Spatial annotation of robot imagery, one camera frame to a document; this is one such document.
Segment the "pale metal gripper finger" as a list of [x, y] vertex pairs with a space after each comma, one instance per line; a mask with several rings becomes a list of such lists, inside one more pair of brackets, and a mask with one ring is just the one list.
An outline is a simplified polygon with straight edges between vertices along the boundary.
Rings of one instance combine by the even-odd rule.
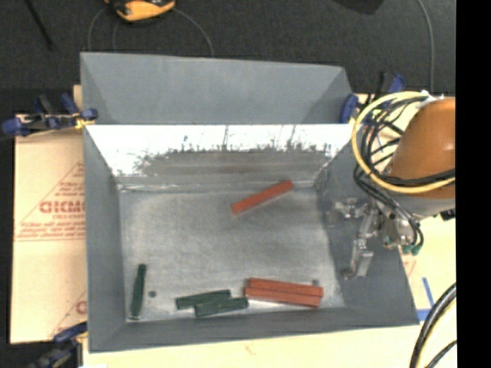
[[362, 217], [367, 209], [366, 203], [359, 203], [356, 199], [346, 199], [335, 202], [329, 212], [329, 218], [334, 220], [350, 220]]
[[368, 249], [366, 238], [356, 238], [353, 242], [351, 260], [347, 268], [342, 269], [342, 276], [345, 279], [364, 278], [374, 253]]

